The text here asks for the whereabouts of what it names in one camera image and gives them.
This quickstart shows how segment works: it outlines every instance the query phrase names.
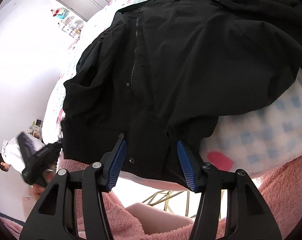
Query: zipper teeth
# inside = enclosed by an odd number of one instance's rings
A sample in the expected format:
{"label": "zipper teeth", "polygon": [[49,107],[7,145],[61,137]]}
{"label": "zipper teeth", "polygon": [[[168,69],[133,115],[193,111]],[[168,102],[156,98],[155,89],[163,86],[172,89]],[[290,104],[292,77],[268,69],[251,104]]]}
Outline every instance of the zipper teeth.
{"label": "zipper teeth", "polygon": [[136,30],[135,30],[135,42],[136,42],[136,46],[135,46],[135,50],[134,50],[134,62],[133,62],[133,67],[132,67],[132,71],[131,71],[131,77],[130,77],[130,86],[133,90],[134,95],[136,96],[137,94],[135,93],[134,87],[133,87],[133,73],[134,73],[134,69],[135,69],[135,65],[137,62],[137,49],[138,49],[138,19],[137,19],[137,23],[136,23]]}

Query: checkered bedding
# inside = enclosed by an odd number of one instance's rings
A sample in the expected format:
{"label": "checkered bedding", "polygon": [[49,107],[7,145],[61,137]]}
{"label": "checkered bedding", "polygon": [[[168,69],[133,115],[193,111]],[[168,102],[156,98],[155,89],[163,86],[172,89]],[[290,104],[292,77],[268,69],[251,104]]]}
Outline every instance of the checkered bedding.
{"label": "checkered bedding", "polygon": [[[42,129],[45,143],[55,142],[61,133],[63,83],[76,74],[82,52],[110,26],[118,9],[142,1],[145,0],[113,0],[86,23],[50,96]],[[244,115],[220,117],[213,135],[201,141],[200,154],[219,169],[241,168],[252,177],[266,174],[302,155],[302,71],[272,105]]]}

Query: blue and white checkered fabric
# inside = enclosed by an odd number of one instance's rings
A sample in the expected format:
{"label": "blue and white checkered fabric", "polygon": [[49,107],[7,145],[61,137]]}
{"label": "blue and white checkered fabric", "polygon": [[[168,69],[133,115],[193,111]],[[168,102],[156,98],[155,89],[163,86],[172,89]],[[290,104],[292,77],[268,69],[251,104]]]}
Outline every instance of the blue and white checkered fabric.
{"label": "blue and white checkered fabric", "polygon": [[[70,54],[69,65],[50,96],[42,128],[46,143],[55,142],[61,131],[63,83],[76,74],[82,52],[110,26],[118,9],[142,1],[145,0],[113,0],[86,23]],[[219,169],[241,168],[252,177],[266,174],[302,155],[302,71],[297,81],[272,105],[244,115],[220,117],[213,135],[202,140],[200,154],[204,161]]]}

